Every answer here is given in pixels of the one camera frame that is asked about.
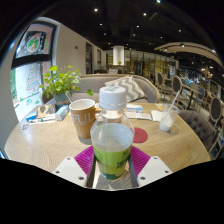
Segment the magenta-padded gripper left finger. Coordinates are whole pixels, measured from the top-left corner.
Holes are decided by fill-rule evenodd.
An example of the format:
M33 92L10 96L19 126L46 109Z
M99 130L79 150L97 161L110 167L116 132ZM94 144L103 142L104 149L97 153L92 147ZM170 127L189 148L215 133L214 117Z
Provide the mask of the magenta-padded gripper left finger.
M92 146L75 157L66 157L53 171L53 174L81 187L93 186L95 157Z

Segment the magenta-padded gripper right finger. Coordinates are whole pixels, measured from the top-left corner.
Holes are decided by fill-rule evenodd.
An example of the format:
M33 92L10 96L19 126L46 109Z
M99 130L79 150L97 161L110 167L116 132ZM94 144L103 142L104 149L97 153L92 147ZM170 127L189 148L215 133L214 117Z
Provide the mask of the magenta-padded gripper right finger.
M137 147L131 148L129 172L134 188L143 187L172 174L158 156L149 156Z

